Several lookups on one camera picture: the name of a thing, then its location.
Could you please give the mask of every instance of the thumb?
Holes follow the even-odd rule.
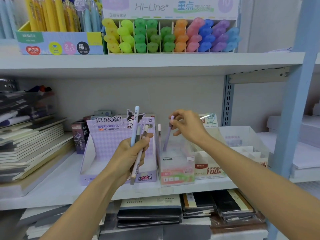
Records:
[[[150,142],[149,137],[144,137],[142,140],[134,144],[133,147],[129,149],[131,155],[137,155],[141,149],[144,149]]]
[[[170,120],[170,124],[177,127],[179,130],[181,130],[182,127],[182,123],[180,121],[177,120]]]

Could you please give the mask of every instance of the kuromi display box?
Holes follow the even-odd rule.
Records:
[[[106,167],[121,141],[131,138],[134,114],[129,109],[127,115],[98,117],[87,121],[90,136],[84,152],[80,180],[81,185],[88,185]],[[149,125],[149,132],[155,134],[154,114],[139,114],[138,125],[143,133]],[[136,183],[157,181],[157,159],[155,137],[150,140],[146,150],[144,164],[139,168]]]

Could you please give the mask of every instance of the red logo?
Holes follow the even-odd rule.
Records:
[[[41,49],[38,46],[27,46],[26,51],[32,56],[38,56],[41,53]]]

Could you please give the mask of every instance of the round sticker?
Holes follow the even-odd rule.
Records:
[[[41,49],[38,46],[27,46],[26,51],[28,52],[29,55],[32,56],[37,56],[40,55]]]
[[[49,50],[53,55],[61,55],[62,54],[62,47],[58,42],[51,42],[49,43]]]
[[[77,44],[77,50],[81,55],[87,55],[90,52],[90,47],[86,42],[79,42]]]
[[[218,9],[222,13],[230,12],[233,7],[233,0],[219,0]]]
[[[84,0],[74,0],[74,7],[77,11],[83,12],[86,9]]]
[[[76,46],[69,41],[63,44],[63,50],[67,55],[74,55],[77,52]]]

